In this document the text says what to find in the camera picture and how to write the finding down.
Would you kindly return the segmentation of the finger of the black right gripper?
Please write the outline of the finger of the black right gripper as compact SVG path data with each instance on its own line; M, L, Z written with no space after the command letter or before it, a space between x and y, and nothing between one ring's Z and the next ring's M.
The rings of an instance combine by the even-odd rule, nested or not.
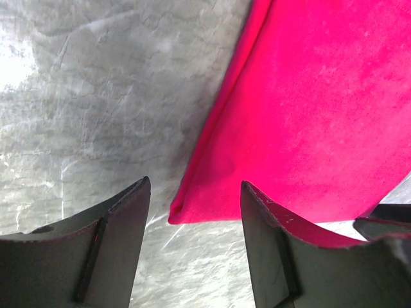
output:
M368 216L359 217L354 229L366 240L391 234L410 234L410 204L379 204Z

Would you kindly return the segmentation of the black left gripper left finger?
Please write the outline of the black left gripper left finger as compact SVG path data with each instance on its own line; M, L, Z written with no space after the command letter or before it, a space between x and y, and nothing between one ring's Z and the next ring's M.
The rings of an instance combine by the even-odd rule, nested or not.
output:
M34 231L1 237L2 307L128 307L150 204L144 177Z

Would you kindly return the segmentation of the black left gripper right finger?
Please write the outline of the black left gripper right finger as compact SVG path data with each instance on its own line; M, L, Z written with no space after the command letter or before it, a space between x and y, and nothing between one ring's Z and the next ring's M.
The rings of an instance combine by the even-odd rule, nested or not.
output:
M410 234L373 240L326 230L241 185L257 307L409 307Z

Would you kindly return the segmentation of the magenta red t shirt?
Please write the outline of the magenta red t shirt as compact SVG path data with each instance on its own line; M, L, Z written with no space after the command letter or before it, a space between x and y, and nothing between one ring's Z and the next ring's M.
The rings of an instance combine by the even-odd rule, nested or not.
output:
M410 173L410 2L253 1L172 225L240 219L240 186L314 223Z

